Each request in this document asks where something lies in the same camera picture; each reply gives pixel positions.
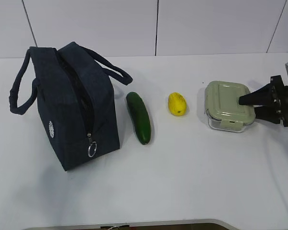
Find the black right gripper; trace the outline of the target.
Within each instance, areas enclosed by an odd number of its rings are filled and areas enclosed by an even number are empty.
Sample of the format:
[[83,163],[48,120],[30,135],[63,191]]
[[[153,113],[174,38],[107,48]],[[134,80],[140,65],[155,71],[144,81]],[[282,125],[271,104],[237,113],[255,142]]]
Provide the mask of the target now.
[[[268,107],[273,101],[275,107]],[[257,91],[241,96],[239,104],[261,105],[254,108],[256,119],[273,124],[280,124],[281,119],[283,126],[288,127],[288,86],[284,85],[280,75],[272,76],[270,83]]]

